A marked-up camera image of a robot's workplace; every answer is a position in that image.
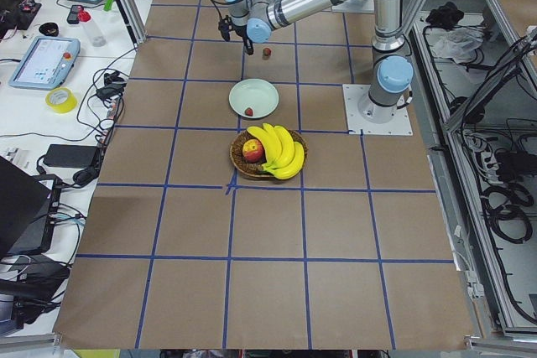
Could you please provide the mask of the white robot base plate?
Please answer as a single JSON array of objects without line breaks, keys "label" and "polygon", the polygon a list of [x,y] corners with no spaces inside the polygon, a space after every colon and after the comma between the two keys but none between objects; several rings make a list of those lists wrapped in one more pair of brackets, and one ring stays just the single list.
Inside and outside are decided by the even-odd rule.
[{"label": "white robot base plate", "polygon": [[347,119],[347,131],[356,135],[412,136],[413,130],[401,95],[395,106],[378,106],[369,96],[370,85],[342,86]]}]

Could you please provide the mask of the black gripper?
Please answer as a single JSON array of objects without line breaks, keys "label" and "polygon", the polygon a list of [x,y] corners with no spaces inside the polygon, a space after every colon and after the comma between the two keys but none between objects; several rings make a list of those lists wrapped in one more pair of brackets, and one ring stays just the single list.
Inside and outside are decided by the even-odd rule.
[{"label": "black gripper", "polygon": [[235,32],[244,41],[244,52],[247,55],[254,54],[253,42],[248,37],[246,24],[241,25],[239,23],[236,23],[232,16],[226,15],[225,17],[219,18],[218,30],[221,34],[221,37],[226,42],[229,42],[231,40],[230,33]]}]

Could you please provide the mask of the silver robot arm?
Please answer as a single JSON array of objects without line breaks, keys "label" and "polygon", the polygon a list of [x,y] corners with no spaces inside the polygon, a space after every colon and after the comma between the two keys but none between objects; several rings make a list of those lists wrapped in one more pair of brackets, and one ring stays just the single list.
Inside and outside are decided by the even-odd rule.
[{"label": "silver robot arm", "polygon": [[[348,0],[224,0],[228,9],[220,16],[218,29],[225,41],[236,33],[246,54],[253,54],[255,44],[265,44],[272,33]],[[405,43],[402,0],[373,0],[375,15],[372,51],[372,81],[360,98],[361,114],[373,122],[387,122],[399,108],[399,98],[407,92],[414,70],[400,54]]]}]

